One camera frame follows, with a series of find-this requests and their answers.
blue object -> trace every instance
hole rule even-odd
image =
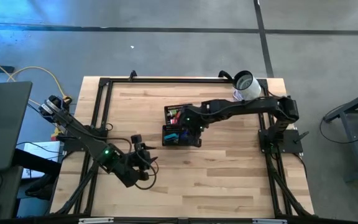
[[[177,135],[175,133],[164,136],[164,140],[172,140],[172,139],[178,139],[178,138],[179,138],[179,135]]]
[[[188,131],[185,131],[183,134],[180,135],[180,139],[187,139]]]

wooden table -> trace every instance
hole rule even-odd
[[[90,124],[100,77],[84,77],[75,118]],[[281,78],[269,78],[269,90],[285,95]],[[130,138],[141,134],[143,142],[156,147],[160,171],[150,190],[125,188],[114,176],[99,170],[94,195],[93,216],[112,217],[273,217],[266,162],[257,139],[256,114],[234,116],[212,124],[202,134],[201,148],[162,147],[163,107],[202,101],[232,100],[232,86],[210,83],[115,83],[108,122],[114,126],[109,136]],[[114,141],[123,151],[126,142]],[[51,212],[62,207],[80,179],[83,152],[64,160]],[[313,213],[308,183],[301,162],[283,154],[287,183],[294,196]],[[138,182],[148,186],[147,182]],[[284,211],[281,191],[280,208]]]

black container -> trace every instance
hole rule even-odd
[[[162,126],[162,146],[190,146],[186,139],[181,138],[181,136],[185,134],[185,131],[182,130],[181,126],[177,124],[175,117],[175,114],[177,114],[177,112],[179,112],[182,107],[183,105],[164,106],[164,117],[166,125]],[[166,140],[165,136],[170,134],[176,134],[178,138],[173,140]]]

gray floor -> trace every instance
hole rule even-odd
[[[358,0],[260,0],[267,29],[358,30]],[[0,22],[68,26],[209,27],[257,29],[252,0],[0,0]],[[323,139],[321,117],[358,96],[358,36],[268,35],[275,77],[285,79],[298,102],[304,160],[314,210],[326,218],[358,220],[358,182],[349,146]],[[67,94],[78,95],[85,75],[216,76],[250,70],[266,77],[259,34],[0,31],[0,64],[36,65],[56,74]],[[21,73],[33,81],[32,99],[59,92],[38,70]],[[0,82],[6,75],[0,73]],[[324,128],[345,141],[342,127]],[[20,141],[48,141],[53,126],[26,112]]]

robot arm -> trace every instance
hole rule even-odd
[[[135,185],[138,180],[148,180],[146,172],[156,158],[150,158],[150,152],[144,143],[141,143],[141,136],[133,136],[132,143],[135,144],[135,151],[123,153],[114,144],[106,143],[99,136],[94,136],[68,112],[68,103],[56,96],[50,96],[43,105],[39,107],[42,116],[51,123],[57,123],[63,127],[89,152],[98,165],[106,171],[115,173],[126,187]]]
[[[227,100],[210,100],[200,107],[184,105],[178,115],[178,124],[188,133],[189,143],[200,147],[201,132],[209,124],[229,119],[240,114],[270,113],[277,122],[268,129],[268,140],[282,141],[283,132],[289,124],[299,119],[296,101],[290,97],[260,97],[249,101],[230,102]]]

